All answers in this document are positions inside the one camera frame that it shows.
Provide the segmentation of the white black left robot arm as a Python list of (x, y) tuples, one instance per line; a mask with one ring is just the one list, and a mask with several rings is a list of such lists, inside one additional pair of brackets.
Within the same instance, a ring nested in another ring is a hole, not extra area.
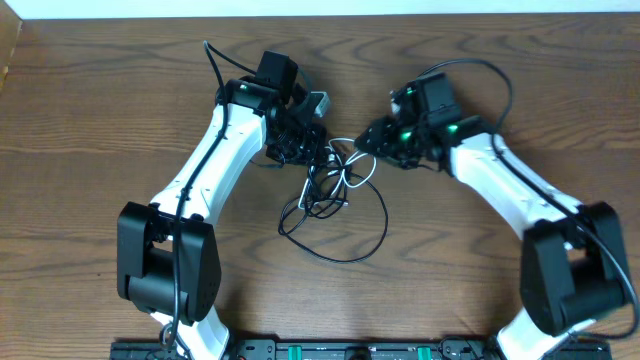
[(328, 97), (302, 88), (300, 67), (266, 51), (256, 70), (221, 81), (211, 123), (175, 178), (117, 219), (117, 292), (160, 321), (148, 359), (219, 359), (230, 333), (214, 308), (221, 282), (215, 226), (244, 168), (260, 150), (279, 165), (323, 158), (313, 123)]

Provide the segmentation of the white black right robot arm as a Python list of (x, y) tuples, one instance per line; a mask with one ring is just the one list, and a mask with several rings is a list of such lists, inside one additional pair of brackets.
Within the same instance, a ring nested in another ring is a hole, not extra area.
[(391, 94), (357, 149), (404, 170), (443, 171), (469, 186), (522, 242), (522, 309), (486, 346), (486, 359), (542, 359), (629, 305), (639, 310), (616, 211), (584, 204), (537, 175), (480, 116), (464, 116), (447, 75), (418, 76)]

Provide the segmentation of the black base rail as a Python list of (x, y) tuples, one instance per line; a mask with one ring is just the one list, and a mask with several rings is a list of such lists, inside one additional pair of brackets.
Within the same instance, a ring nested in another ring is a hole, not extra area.
[[(163, 349), (151, 342), (113, 342), (111, 360), (197, 359), (195, 351), (180, 354), (176, 347)], [(506, 359), (491, 342), (449, 337), (436, 342), (284, 342), (245, 339), (227, 348), (226, 360), (476, 360)], [(574, 342), (552, 350), (542, 359), (611, 360), (610, 346), (603, 342)]]

